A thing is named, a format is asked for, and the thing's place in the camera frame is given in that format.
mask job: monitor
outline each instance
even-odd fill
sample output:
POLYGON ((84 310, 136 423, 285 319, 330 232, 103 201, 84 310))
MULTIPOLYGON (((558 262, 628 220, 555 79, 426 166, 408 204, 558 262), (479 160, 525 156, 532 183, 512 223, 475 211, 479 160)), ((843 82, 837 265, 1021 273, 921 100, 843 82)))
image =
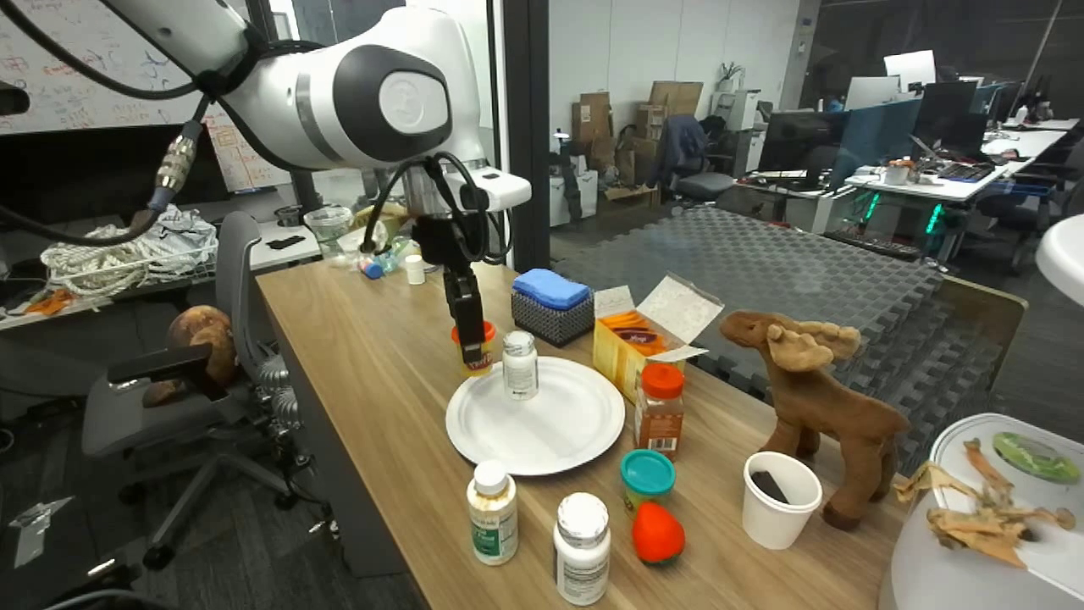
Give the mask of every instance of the monitor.
POLYGON ((840 147, 840 124, 824 113, 772 113, 764 147, 759 156, 761 173, 809 170, 815 151, 840 147))
POLYGON ((901 103, 901 79, 851 79, 846 108, 875 108, 901 103))
POLYGON ((984 113, 976 113, 976 82, 939 82, 921 91, 913 136, 958 160, 978 160, 984 113))
POLYGON ((913 124, 918 103, 846 113, 840 151, 857 166, 880 166, 910 154, 913 124))
POLYGON ((901 79, 903 91, 910 84, 936 84, 939 82, 936 51, 885 56, 885 75, 901 79))

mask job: white plate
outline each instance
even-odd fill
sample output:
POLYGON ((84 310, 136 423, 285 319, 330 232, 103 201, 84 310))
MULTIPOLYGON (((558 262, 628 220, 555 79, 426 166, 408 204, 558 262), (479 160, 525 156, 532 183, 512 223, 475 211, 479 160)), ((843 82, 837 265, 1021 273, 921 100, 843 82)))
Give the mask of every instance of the white plate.
POLYGON ((619 439, 624 397, 597 370, 540 355, 535 397, 512 397, 501 365, 490 365, 453 391, 443 426, 468 462, 544 479, 598 458, 619 439))
MULTIPOLYGON (((1084 518, 1084 484, 1054 484, 1054 482, 1039 482, 1028 479, 1021 471, 1017 471, 1011 465, 1007 465, 994 451, 992 451, 992 439, 994 433, 1021 433, 1034 439, 1054 451, 1060 451, 1062 458, 1070 458, 1076 468, 1084 468, 1084 443, 1073 443, 1060 433, 1048 433, 1043 426, 1021 423, 1017 416, 1002 416, 1002 414, 971 414, 966 422, 955 422, 951 426, 940 430, 940 439, 936 440, 936 448, 929 451, 929 462, 943 468, 951 479, 982 487, 982 476, 967 465, 966 458, 966 440, 978 439, 982 455, 990 458, 990 465, 1011 482, 1011 501, 1019 510, 1070 510, 1076 516, 1076 522, 1084 518)), ((940 510, 951 513, 971 513, 976 501, 967 494, 958 494, 951 487, 936 487, 936 501, 940 510)), ((1084 532, 1080 526, 1073 532, 1054 530, 1054 526, 1034 526, 1039 532, 1039 544, 1021 544, 1019 545, 1019 560, 1025 567, 1025 573, 1046 581, 1048 586, 1070 593, 1073 600, 1084 600, 1084 581, 1080 581, 1080 567, 1084 567, 1084 532)))

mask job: paper cup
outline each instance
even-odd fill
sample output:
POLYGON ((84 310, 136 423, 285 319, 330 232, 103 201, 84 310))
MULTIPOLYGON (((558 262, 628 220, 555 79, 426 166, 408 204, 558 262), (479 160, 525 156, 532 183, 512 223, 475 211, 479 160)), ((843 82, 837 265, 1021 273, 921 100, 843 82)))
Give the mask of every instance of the paper cup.
POLYGON ((809 516, 820 510, 820 500, 820 479, 802 462, 780 451, 747 455, 740 526, 750 544, 764 548, 788 548, 807 530, 809 516), (756 471, 767 471, 784 501, 774 501, 767 491, 761 491, 750 482, 756 471))

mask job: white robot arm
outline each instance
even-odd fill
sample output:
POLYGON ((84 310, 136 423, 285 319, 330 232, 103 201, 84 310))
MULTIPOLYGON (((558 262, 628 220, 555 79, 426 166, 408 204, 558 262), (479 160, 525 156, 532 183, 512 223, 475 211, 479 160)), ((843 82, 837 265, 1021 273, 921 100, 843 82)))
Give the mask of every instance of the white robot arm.
POLYGON ((469 47, 441 12, 395 7, 342 43, 268 56, 222 0, 103 3, 214 95, 278 166, 400 170, 453 156, 469 178, 453 166, 443 173, 453 187, 469 180, 488 215, 532 196, 527 180, 483 163, 469 47))

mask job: wooden toy figure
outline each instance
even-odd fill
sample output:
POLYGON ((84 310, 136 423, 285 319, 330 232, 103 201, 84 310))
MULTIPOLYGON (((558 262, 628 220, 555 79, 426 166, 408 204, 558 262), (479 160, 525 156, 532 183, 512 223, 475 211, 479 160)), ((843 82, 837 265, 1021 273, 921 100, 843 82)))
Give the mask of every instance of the wooden toy figure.
POLYGON ((721 336, 756 351, 767 370, 774 433, 764 451, 811 462, 820 433, 840 440, 843 479, 824 518, 854 530, 893 479, 896 439, 907 426, 893 406, 837 384, 827 365, 851 361, 860 333, 831 323, 791 323, 764 312, 732 312, 721 336))

